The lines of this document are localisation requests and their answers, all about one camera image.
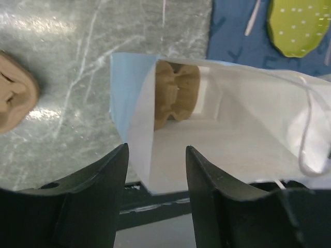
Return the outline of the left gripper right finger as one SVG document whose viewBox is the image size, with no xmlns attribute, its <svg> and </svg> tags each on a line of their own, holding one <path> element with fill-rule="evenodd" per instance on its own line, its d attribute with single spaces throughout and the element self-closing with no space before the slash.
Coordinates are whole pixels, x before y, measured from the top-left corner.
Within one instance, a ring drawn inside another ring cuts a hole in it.
<svg viewBox="0 0 331 248">
<path fill-rule="evenodd" d="M 330 190 L 246 184 L 186 148 L 197 247 L 330 247 Z"/>
</svg>

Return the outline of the light blue paper bag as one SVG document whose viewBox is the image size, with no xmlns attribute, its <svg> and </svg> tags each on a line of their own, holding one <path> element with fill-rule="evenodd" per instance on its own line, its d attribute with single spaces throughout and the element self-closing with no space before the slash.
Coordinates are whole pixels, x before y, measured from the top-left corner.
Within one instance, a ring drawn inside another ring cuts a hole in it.
<svg viewBox="0 0 331 248">
<path fill-rule="evenodd" d="M 187 146 L 246 182 L 330 187 L 330 82 L 290 70 L 114 53 L 110 113 L 129 162 L 154 194 L 187 190 Z M 154 130 L 156 64 L 198 66 L 191 116 Z"/>
</svg>

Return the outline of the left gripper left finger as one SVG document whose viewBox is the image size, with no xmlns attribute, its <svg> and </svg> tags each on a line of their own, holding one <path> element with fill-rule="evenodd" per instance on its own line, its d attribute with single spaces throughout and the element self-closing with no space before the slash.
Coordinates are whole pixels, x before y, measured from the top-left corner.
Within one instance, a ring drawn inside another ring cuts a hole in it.
<svg viewBox="0 0 331 248">
<path fill-rule="evenodd" d="M 1 189 L 1 247 L 112 247 L 129 148 L 37 189 Z"/>
</svg>

